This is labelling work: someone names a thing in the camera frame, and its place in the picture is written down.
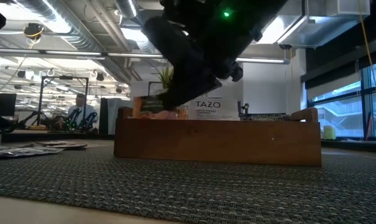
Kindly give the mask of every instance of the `gray woven rug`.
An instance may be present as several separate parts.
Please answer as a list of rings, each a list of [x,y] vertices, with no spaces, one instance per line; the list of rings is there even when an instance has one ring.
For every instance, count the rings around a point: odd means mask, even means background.
[[[376,223],[376,159],[323,159],[312,168],[64,151],[0,160],[0,195],[187,223]]]

